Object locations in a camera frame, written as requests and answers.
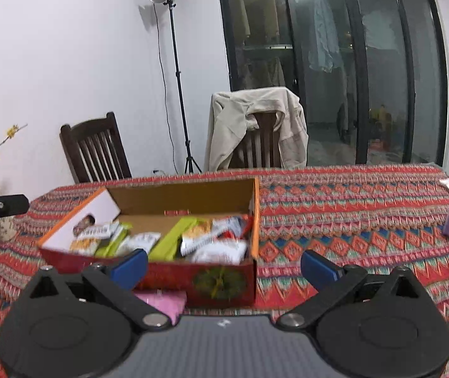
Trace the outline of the pink snack packet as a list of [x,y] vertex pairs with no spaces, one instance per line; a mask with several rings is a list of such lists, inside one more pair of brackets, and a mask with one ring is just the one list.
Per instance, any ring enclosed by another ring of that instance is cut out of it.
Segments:
[[187,295],[182,291],[135,291],[135,296],[166,314],[172,325],[178,322],[187,303]]

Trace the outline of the green snack bar packet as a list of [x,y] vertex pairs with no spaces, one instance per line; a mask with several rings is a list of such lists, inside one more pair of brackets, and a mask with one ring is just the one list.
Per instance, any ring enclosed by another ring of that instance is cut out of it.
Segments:
[[179,239],[186,230],[197,224],[197,218],[184,217],[151,248],[150,262],[171,262],[174,260],[179,246]]

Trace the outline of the colourful sausage snack bag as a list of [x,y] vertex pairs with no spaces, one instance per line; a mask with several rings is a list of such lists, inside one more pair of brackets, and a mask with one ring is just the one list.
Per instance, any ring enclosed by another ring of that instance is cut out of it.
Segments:
[[254,217],[251,215],[229,216],[214,219],[212,234],[217,239],[245,240],[253,228]]

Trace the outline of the red patterned tablecloth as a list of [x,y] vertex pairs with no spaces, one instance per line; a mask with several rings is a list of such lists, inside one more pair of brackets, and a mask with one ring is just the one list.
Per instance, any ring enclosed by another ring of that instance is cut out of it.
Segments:
[[[312,249],[376,274],[407,266],[449,322],[449,239],[442,231],[449,191],[442,169],[335,166],[192,176],[195,182],[240,178],[258,179],[260,203],[256,300],[241,314],[277,317],[310,297],[313,289],[300,275],[299,260]],[[37,241],[96,189],[96,183],[59,187],[17,218],[16,236],[0,243],[0,323],[42,265]],[[445,374],[449,377],[449,362]]]

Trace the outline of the dark wooden chair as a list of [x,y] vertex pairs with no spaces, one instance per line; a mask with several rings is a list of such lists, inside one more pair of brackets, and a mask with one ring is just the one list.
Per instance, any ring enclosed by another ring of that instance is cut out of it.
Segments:
[[75,183],[132,178],[115,114],[60,127],[60,141]]

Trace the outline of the orange cardboard box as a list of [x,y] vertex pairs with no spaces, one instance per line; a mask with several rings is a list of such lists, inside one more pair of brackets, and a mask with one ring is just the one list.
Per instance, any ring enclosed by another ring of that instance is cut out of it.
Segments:
[[131,224],[135,234],[159,232],[166,236],[180,219],[251,219],[246,227],[247,250],[238,265],[149,259],[142,290],[181,290],[194,307],[251,306],[256,295],[259,253],[259,181],[256,178],[211,180],[191,176],[186,181],[164,178],[130,179],[100,183],[37,242],[42,257],[61,273],[74,273],[95,258],[71,251],[74,229],[86,217],[96,224],[117,219]]

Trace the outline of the chair with beige jacket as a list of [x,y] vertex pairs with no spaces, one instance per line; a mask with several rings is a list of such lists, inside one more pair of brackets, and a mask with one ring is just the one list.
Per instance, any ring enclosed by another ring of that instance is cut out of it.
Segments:
[[276,113],[255,113],[258,128],[247,131],[232,153],[230,169],[280,168],[279,132]]

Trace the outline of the beige jacket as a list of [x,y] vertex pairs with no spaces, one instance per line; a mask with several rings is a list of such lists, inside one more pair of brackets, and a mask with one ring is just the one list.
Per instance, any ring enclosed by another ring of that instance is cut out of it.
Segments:
[[308,134],[300,98],[286,87],[267,87],[212,95],[209,114],[205,170],[229,167],[232,153],[249,131],[256,131],[257,113],[271,113],[276,120],[282,168],[306,166]]

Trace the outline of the black framed glass door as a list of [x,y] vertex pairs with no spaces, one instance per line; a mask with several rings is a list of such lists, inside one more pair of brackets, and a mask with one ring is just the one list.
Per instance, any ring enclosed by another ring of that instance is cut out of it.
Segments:
[[443,164],[448,72],[435,0],[220,0],[232,90],[300,98],[313,166]]

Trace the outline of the studio light stand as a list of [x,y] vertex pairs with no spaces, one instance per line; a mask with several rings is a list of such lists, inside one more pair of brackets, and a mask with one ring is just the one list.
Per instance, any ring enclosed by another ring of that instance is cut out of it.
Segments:
[[175,66],[175,77],[177,81],[177,87],[178,87],[178,99],[179,99],[179,107],[180,107],[180,113],[182,118],[182,125],[184,130],[184,146],[186,150],[186,158],[185,158],[185,165],[184,165],[184,173],[185,174],[193,174],[193,173],[202,173],[202,169],[198,165],[197,161],[195,160],[192,151],[191,151],[191,143],[190,143],[190,135],[188,130],[188,124],[187,124],[187,118],[186,118],[186,111],[185,111],[185,105],[184,105],[184,93],[183,93],[183,85],[182,85],[182,79],[181,79],[181,70],[180,70],[180,64],[179,64],[179,55],[178,55],[178,43],[177,43],[177,35],[176,35],[176,28],[175,28],[175,21],[174,21],[174,9],[176,7],[176,4],[174,0],[149,0],[153,5],[154,14],[155,14],[155,25],[157,30],[157,46],[158,46],[158,53],[159,53],[159,64],[160,64],[160,70],[162,73],[162,82],[164,84],[164,100],[166,100],[166,76],[165,71],[163,68],[163,61],[161,59],[161,47],[160,47],[160,21],[159,17],[156,11],[157,5],[165,5],[168,8],[169,12],[169,21],[170,21],[170,30],[171,30],[171,37],[172,37],[172,51],[173,51],[173,59],[174,59],[174,66]]

